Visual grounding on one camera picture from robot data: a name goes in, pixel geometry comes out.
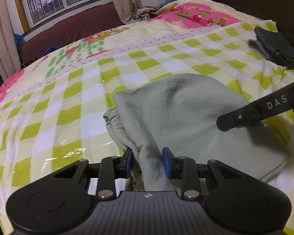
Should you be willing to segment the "light green pants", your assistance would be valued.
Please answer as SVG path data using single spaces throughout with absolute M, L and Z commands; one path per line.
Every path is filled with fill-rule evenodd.
M 115 143 L 133 151 L 130 187 L 136 192 L 180 191 L 181 181 L 165 175 L 164 147 L 198 163 L 219 160 L 264 182 L 286 165 L 288 150 L 269 127 L 218 129 L 219 116 L 248 100 L 209 76 L 167 76 L 113 99 L 115 107 L 103 117 Z

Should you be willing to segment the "checkered yellow-green bed sheet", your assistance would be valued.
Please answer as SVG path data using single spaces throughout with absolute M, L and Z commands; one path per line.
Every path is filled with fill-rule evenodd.
M 78 159 L 120 154 L 103 120 L 116 92 L 198 73 L 255 101 L 294 82 L 294 70 L 249 49 L 256 26 L 276 30 L 272 21 L 252 20 L 167 33 L 88 57 L 0 103 L 0 232 L 13 230 L 5 205 L 15 190 Z

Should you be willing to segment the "left beige curtain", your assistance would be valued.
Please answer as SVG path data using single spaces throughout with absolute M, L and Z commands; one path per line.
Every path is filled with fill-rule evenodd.
M 6 80 L 21 69 L 6 0 L 0 0 L 0 74 Z

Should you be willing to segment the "folded dark grey garment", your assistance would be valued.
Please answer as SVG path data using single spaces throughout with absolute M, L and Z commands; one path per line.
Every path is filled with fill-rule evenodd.
M 294 48 L 280 32 L 255 27 L 256 40 L 248 40 L 248 46 L 264 59 L 294 70 Z

